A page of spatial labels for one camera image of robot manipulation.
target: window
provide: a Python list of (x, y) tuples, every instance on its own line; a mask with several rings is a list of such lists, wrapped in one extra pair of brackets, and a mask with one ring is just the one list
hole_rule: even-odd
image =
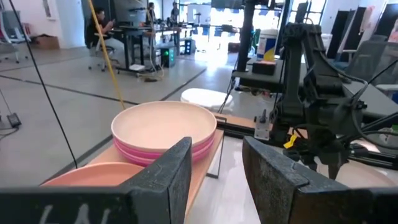
[[(289, 16), (289, 22), (294, 22), (295, 16), (297, 14), (297, 8), (300, 3), (305, 3), (307, 0), (294, 0), (292, 5), (292, 10)], [(325, 7), (326, 0), (308, 0), (308, 11), (305, 15), (305, 20), (307, 24), (319, 24), (321, 23), (321, 18), (323, 14), (323, 8)]]

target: pink plate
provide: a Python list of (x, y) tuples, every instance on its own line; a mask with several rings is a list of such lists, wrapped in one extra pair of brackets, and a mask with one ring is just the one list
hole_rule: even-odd
[(190, 103), (159, 101), (133, 106), (112, 121), (112, 134), (125, 146), (163, 153), (185, 136), (192, 147), (214, 134), (217, 120), (210, 111)]
[[(214, 143), (214, 138), (211, 140), (211, 142), (208, 143), (207, 146), (205, 146), (202, 149), (200, 149), (199, 151), (193, 153), (193, 155), (192, 155), (193, 162), (199, 161), (200, 159), (204, 158), (209, 153), (209, 150), (210, 150), (211, 146), (213, 145), (213, 143)], [(147, 159), (147, 158), (142, 158), (139, 156), (129, 154), (128, 152), (119, 148), (117, 143), (115, 144), (115, 146), (116, 146), (116, 149), (118, 149), (118, 151), (120, 152), (120, 154), (122, 154), (123, 157), (125, 157), (130, 162), (137, 164), (139, 166), (146, 167), (155, 161), (155, 159)]]
[(95, 164), (67, 172), (42, 186), (117, 186), (142, 169), (125, 162)]
[[(214, 134), (212, 134), (208, 139), (206, 139), (206, 141), (204, 141), (200, 144), (197, 144), (195, 147), (193, 147), (192, 154), (195, 155), (195, 152), (202, 150), (204, 147), (209, 145), (209, 142), (213, 142), (213, 141), (214, 141)], [(113, 142), (118, 148), (122, 149), (124, 152), (126, 152), (130, 155), (141, 157), (141, 158), (157, 159), (157, 158), (159, 158), (159, 156), (161, 156), (163, 154), (160, 152), (147, 152), (147, 151), (141, 151), (139, 149), (131, 148), (131, 147), (123, 144), (123, 142), (119, 141), (116, 138), (113, 139)]]

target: stacked bowls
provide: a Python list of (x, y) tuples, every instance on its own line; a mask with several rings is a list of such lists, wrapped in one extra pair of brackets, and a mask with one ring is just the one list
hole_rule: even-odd
[(204, 158), (214, 142), (217, 120), (208, 110), (178, 101), (144, 103), (112, 122), (114, 145), (130, 162), (148, 166), (181, 138), (192, 138), (192, 156)]

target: white lid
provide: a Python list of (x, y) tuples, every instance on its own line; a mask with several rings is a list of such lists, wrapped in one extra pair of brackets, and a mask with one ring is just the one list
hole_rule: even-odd
[[(220, 107), (224, 103), (225, 97), (226, 93), (200, 88), (191, 88), (185, 90), (181, 94), (182, 101), (200, 105), (205, 108)], [(225, 106), (231, 104), (232, 99), (233, 97), (229, 95)]]

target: white bucket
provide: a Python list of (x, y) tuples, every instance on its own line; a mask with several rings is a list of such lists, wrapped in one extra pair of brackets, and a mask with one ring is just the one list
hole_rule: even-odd
[(260, 32), (259, 45), (257, 47), (257, 59), (274, 61), (277, 29), (264, 29)]

